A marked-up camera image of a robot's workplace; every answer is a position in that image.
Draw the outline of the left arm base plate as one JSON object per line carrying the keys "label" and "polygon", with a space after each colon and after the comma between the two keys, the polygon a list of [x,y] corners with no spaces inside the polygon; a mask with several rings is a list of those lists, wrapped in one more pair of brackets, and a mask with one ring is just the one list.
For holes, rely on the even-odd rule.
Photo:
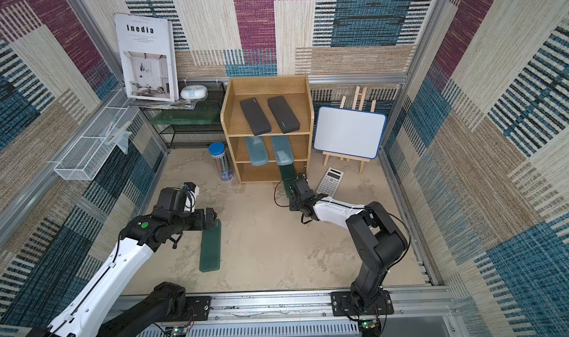
{"label": "left arm base plate", "polygon": [[211,296],[186,296],[186,308],[182,321],[205,322],[210,313]]}

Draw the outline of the light blue pencil case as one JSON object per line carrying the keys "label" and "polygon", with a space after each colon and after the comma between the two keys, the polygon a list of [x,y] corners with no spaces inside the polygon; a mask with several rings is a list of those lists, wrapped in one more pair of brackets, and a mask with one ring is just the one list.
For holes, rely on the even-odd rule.
{"label": "light blue pencil case", "polygon": [[289,138],[287,136],[271,137],[271,143],[277,165],[292,165],[294,156]]}
{"label": "light blue pencil case", "polygon": [[246,137],[245,145],[250,157],[250,163],[254,167],[268,164],[268,152],[262,137]]}

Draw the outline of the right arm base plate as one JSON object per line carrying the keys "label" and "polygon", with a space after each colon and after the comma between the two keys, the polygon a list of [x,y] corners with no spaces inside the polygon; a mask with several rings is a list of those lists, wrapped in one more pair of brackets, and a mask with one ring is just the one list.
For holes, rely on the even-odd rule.
{"label": "right arm base plate", "polygon": [[356,317],[367,315],[393,315],[394,307],[389,291],[380,290],[371,299],[348,291],[333,291],[330,300],[334,316]]}

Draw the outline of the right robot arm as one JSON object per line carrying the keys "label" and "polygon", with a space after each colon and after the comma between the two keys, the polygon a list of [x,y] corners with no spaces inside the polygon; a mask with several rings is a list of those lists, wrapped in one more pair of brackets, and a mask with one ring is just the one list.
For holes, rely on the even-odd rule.
{"label": "right robot arm", "polygon": [[333,293],[336,316],[391,315],[391,294],[382,288],[389,270],[408,252],[408,233],[403,233],[396,217],[379,202],[352,205],[315,193],[305,174],[286,185],[290,189],[289,208],[299,211],[309,222],[328,222],[349,231],[362,261],[349,293]]}

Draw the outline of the black pencil case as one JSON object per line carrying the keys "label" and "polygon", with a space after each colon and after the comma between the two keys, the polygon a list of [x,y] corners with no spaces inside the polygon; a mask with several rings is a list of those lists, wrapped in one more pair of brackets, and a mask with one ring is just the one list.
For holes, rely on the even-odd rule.
{"label": "black pencil case", "polygon": [[268,106],[283,134],[300,129],[300,121],[283,96],[269,98]]}
{"label": "black pencil case", "polygon": [[272,131],[271,124],[256,98],[245,99],[239,103],[253,135],[257,137]]}

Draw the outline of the dark green pencil case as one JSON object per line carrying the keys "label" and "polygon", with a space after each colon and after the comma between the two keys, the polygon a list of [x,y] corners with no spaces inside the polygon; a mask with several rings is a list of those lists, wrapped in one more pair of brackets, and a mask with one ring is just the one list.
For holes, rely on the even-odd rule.
{"label": "dark green pencil case", "polygon": [[283,166],[279,166],[279,171],[280,171],[281,178],[282,178],[281,184],[284,188],[284,191],[286,193],[287,198],[290,199],[293,197],[293,193],[292,193],[290,186],[291,186],[293,180],[295,180],[295,178],[297,176],[296,168],[294,167],[294,164],[283,165]]}
{"label": "dark green pencil case", "polygon": [[216,219],[213,227],[202,232],[199,270],[203,273],[220,269],[222,223]]}

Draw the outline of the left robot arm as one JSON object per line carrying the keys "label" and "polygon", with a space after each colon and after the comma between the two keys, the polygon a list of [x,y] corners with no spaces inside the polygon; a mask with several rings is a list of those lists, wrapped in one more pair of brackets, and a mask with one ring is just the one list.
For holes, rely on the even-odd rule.
{"label": "left robot arm", "polygon": [[148,215],[137,216],[119,232],[109,258],[79,295],[45,328],[29,336],[136,336],[155,322],[192,319],[186,290],[163,282],[153,292],[110,321],[105,318],[137,271],[167,242],[179,244],[185,231],[211,230],[213,208],[198,209],[199,187],[186,182],[166,187]]}

